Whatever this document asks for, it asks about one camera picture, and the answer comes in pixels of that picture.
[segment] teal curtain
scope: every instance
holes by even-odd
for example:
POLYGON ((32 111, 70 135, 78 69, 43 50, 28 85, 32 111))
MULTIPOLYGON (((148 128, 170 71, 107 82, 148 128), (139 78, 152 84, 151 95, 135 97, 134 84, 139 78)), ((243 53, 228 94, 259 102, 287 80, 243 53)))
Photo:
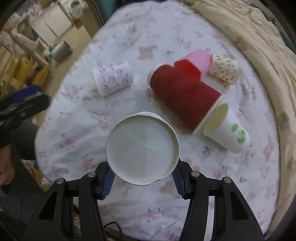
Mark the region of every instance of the teal curtain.
POLYGON ((94 0, 100 10, 104 22, 111 17, 111 15, 122 6, 122 0, 94 0))

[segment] red paper cup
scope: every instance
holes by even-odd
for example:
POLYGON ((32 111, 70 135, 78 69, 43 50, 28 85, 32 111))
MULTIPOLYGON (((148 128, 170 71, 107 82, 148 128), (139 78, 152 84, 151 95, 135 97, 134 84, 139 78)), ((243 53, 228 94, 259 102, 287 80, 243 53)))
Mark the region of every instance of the red paper cup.
POLYGON ((150 86, 192 133, 198 131, 222 99, 221 93, 169 65, 160 66, 151 75, 150 86))

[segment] black pants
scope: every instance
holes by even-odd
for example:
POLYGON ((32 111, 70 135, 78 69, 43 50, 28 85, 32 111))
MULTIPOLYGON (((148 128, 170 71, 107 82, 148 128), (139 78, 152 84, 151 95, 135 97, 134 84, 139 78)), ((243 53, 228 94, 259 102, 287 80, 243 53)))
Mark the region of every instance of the black pants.
POLYGON ((0 207, 16 220, 28 223, 44 192, 28 173, 20 159, 35 160, 34 140, 38 126, 23 121, 11 132, 11 159, 16 174, 13 181, 2 186, 6 193, 0 197, 0 207))

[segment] green leaf print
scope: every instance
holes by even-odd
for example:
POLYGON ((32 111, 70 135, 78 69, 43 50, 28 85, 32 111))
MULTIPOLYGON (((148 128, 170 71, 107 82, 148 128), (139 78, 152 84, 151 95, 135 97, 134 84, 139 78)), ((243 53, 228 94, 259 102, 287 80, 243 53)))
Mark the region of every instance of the green leaf print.
POLYGON ((233 124, 231 126, 231 131, 234 132, 235 130, 237 130, 239 128, 239 125, 237 123, 233 124))
POLYGON ((245 133, 244 130, 240 130, 238 138, 237 138, 237 142, 238 143, 244 143, 245 141, 246 141, 246 133, 245 133))

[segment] black cable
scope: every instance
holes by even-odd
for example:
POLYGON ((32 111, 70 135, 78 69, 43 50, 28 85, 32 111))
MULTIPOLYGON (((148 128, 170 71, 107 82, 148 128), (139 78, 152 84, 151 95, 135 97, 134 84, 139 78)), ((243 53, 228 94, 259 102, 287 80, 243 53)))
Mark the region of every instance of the black cable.
POLYGON ((121 227, 119 226, 119 224, 118 224, 117 222, 111 222, 111 223, 108 223, 108 224, 104 225, 104 230, 105 230, 105 233, 106 233, 110 238, 113 238, 113 239, 115 239, 116 241, 122 241, 122 235, 123 235, 123 233, 122 233, 122 229, 121 229, 121 227), (111 224, 115 224, 115 225, 117 226, 117 228, 118 228, 118 230, 119 230, 119 238, 115 237, 114 235, 110 234, 109 232, 107 232, 107 231, 105 230, 105 228, 106 228, 107 226, 111 225, 111 224))

